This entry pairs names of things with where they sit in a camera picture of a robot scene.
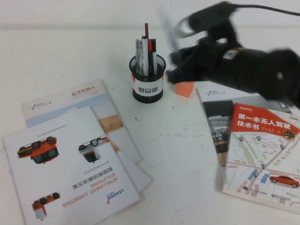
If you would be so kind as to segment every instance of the orange sticky note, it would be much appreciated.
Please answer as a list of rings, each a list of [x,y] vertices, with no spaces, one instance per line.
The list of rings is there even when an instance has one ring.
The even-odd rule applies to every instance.
[[[177,84],[176,94],[189,98],[194,89],[194,82],[181,82]]]

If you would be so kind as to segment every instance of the pen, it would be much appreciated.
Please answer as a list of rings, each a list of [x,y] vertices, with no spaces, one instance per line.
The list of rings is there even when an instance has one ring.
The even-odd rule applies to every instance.
[[[148,40],[146,36],[142,37],[142,60],[143,75],[148,76]]]
[[[158,72],[158,61],[156,58],[156,39],[151,39],[152,41],[152,58],[153,58],[153,74],[157,74]]]
[[[140,40],[136,39],[135,40],[135,72],[138,74],[139,73],[139,49],[140,49]]]
[[[149,76],[153,76],[153,52],[152,52],[152,41],[148,39],[148,48],[149,48]]]
[[[140,59],[139,59],[139,75],[142,75],[143,72],[143,43],[140,41]]]

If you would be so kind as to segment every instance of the orange vehicle illustration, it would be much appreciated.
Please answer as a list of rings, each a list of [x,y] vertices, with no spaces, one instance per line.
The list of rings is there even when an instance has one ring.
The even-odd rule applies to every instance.
[[[17,153],[19,158],[30,157],[36,164],[49,162],[59,155],[56,147],[56,137],[50,136],[44,140],[21,147]]]
[[[36,200],[33,204],[33,210],[34,213],[36,214],[36,218],[40,220],[44,220],[44,218],[47,216],[46,210],[45,210],[45,205],[48,203],[51,203],[55,201],[56,199],[60,198],[60,194],[55,192],[52,195],[48,195],[46,197],[43,197],[39,200]]]
[[[93,139],[90,142],[80,145],[78,150],[79,153],[82,154],[89,163],[94,163],[95,161],[101,158],[98,152],[98,147],[105,143],[109,143],[109,140],[104,135]]]
[[[279,177],[270,177],[270,180],[273,183],[282,183],[287,185],[292,185],[293,188],[297,188],[300,186],[299,182],[286,176],[279,176]]]

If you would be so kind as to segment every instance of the red car illustration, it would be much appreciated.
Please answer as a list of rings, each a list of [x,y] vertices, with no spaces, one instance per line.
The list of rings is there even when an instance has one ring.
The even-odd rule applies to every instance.
[[[44,164],[56,158],[59,153],[56,147],[56,137],[47,137],[27,146],[17,152],[19,158],[30,157],[36,164]]]
[[[270,180],[273,183],[278,182],[278,183],[282,183],[282,184],[292,185],[293,188],[300,187],[300,184],[298,181],[296,181],[290,177],[286,177],[286,176],[270,177]]]
[[[33,204],[33,210],[34,213],[36,214],[36,218],[40,220],[44,220],[45,217],[47,216],[46,210],[45,210],[45,205],[48,203],[51,203],[55,201],[56,199],[60,198],[60,194],[55,192],[51,195],[48,195],[46,197],[43,197],[39,200],[36,200]]]

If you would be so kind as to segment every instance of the book cover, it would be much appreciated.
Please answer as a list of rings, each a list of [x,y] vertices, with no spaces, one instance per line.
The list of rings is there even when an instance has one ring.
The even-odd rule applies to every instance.
[[[300,213],[300,120],[234,106],[223,192]]]
[[[4,144],[28,225],[93,225],[139,200],[90,107],[6,135]]]
[[[91,106],[107,137],[134,163],[141,161],[128,130],[101,79],[22,104],[27,127],[56,118],[70,109]]]
[[[290,113],[289,107],[279,101],[268,101],[258,93],[247,93],[222,85],[199,87],[196,89],[204,109],[217,157],[220,165],[225,166],[228,142],[235,103],[264,107]]]

